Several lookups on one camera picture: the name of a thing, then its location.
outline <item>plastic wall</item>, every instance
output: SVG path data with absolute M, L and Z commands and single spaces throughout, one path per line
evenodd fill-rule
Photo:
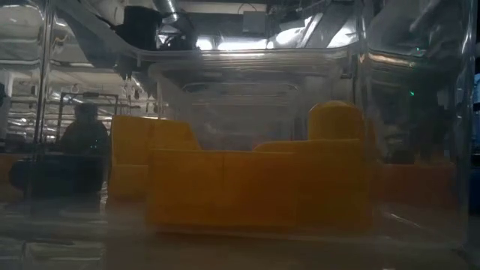
M 0 268 L 470 267 L 476 1 L 277 6 L 259 36 L 268 5 L 230 3 L 168 52 L 115 34 L 124 3 L 34 2 L 0 7 L 0 135 L 30 146 L 0 154 Z

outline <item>dark clothing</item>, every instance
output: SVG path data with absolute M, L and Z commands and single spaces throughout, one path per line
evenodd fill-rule
M 62 151 L 67 155 L 108 155 L 110 143 L 101 121 L 75 121 L 61 138 Z

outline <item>transparent plastic container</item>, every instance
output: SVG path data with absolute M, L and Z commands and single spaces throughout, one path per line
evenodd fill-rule
M 0 265 L 470 267 L 474 1 L 318 1 L 289 22 L 183 1 L 197 48 L 166 52 L 105 23 L 124 4 L 0 7 L 0 136 L 21 141 L 0 154 Z M 82 104 L 105 151 L 62 148 Z

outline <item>clear plastic bin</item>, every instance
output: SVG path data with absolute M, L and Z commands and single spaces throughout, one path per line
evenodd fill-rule
M 470 267 L 474 1 L 183 1 L 196 48 L 166 52 L 107 2 L 0 6 L 5 265 Z M 109 143 L 67 153 L 82 104 Z

